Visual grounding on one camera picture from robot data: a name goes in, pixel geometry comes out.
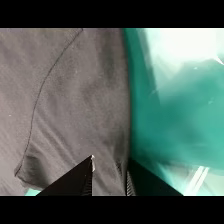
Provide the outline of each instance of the gray garment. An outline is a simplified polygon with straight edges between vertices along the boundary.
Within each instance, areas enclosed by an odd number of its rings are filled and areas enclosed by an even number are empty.
[[[93,195],[124,195],[129,104],[121,29],[1,29],[0,195],[41,190],[91,154]]]

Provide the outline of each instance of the gray fabric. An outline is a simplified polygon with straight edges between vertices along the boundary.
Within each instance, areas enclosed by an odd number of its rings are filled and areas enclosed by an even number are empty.
[[[121,29],[0,30],[0,195],[41,190],[91,154],[93,195],[125,194],[123,45]]]

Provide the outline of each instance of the stitching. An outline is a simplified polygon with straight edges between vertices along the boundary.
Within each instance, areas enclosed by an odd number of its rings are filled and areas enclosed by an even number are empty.
[[[45,76],[41,86],[40,86],[40,90],[38,92],[38,95],[37,95],[37,99],[36,99],[36,102],[34,104],[34,108],[33,108],[33,113],[32,113],[32,118],[31,118],[31,126],[30,126],[30,132],[29,132],[29,138],[28,138],[28,142],[27,142],[27,145],[26,145],[26,149],[23,153],[23,157],[22,157],[22,160],[21,162],[19,163],[18,167],[15,169],[15,176],[17,176],[17,174],[19,173],[19,171],[21,170],[21,167],[22,167],[22,164],[23,164],[23,161],[24,161],[24,158],[25,158],[25,155],[26,155],[26,152],[28,150],[28,147],[29,147],[29,144],[30,144],[30,139],[31,139],[31,135],[32,135],[32,130],[33,130],[33,120],[34,120],[34,113],[35,113],[35,110],[36,110],[36,107],[37,107],[37,103],[38,103],[38,100],[40,98],[40,94],[42,92],[42,89],[43,89],[43,86],[47,80],[47,78],[50,76],[51,74],[51,71],[54,69],[54,67],[56,66],[56,64],[59,62],[59,60],[61,59],[61,57],[63,56],[63,54],[65,53],[65,51],[72,45],[72,43],[76,40],[76,38],[79,36],[79,34],[83,31],[83,28],[81,28],[78,33],[72,38],[72,40],[64,47],[64,49],[62,50],[61,54],[57,57],[57,59],[55,60],[54,64],[51,66],[50,70],[48,71],[47,75]]]

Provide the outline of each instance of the teal plastic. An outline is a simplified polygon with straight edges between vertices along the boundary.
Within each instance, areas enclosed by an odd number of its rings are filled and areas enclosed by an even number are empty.
[[[224,29],[124,33],[131,157],[168,183],[173,174],[164,164],[204,166],[223,175]]]

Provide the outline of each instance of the curved seam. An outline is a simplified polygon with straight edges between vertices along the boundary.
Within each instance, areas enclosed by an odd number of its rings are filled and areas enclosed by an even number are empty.
[[[43,86],[47,80],[47,78],[50,76],[52,70],[54,69],[54,67],[57,65],[57,63],[59,62],[59,60],[61,59],[61,57],[63,56],[63,54],[65,53],[65,51],[72,45],[72,43],[76,40],[76,38],[79,36],[79,34],[83,31],[83,29],[81,28],[80,31],[78,31],[78,33],[72,38],[72,40],[64,47],[64,49],[62,50],[62,52],[60,53],[60,55],[57,57],[57,59],[55,60],[54,64],[51,66],[51,68],[49,69],[47,75],[45,76],[41,86],[40,86],[40,89],[39,89],[39,92],[38,92],[38,95],[37,95],[37,99],[36,99],[36,102],[34,104],[34,108],[33,108],[33,112],[32,112],[32,118],[31,118],[31,126],[30,126],[30,132],[29,132],[29,137],[28,137],[28,142],[27,142],[27,145],[26,145],[26,148],[25,148],[25,151],[23,153],[23,157],[22,157],[22,160],[17,168],[17,170],[15,171],[15,176],[17,176],[17,174],[19,173],[19,171],[21,170],[21,167],[22,167],[22,164],[23,164],[23,161],[24,161],[24,158],[25,158],[25,155],[26,155],[26,152],[28,150],[28,147],[29,147],[29,144],[30,144],[30,139],[31,139],[31,135],[32,135],[32,130],[33,130],[33,120],[34,120],[34,114],[35,114],[35,110],[36,110],[36,107],[37,107],[37,103],[38,103],[38,100],[40,98],[40,94],[42,92],[42,89],[43,89]]]

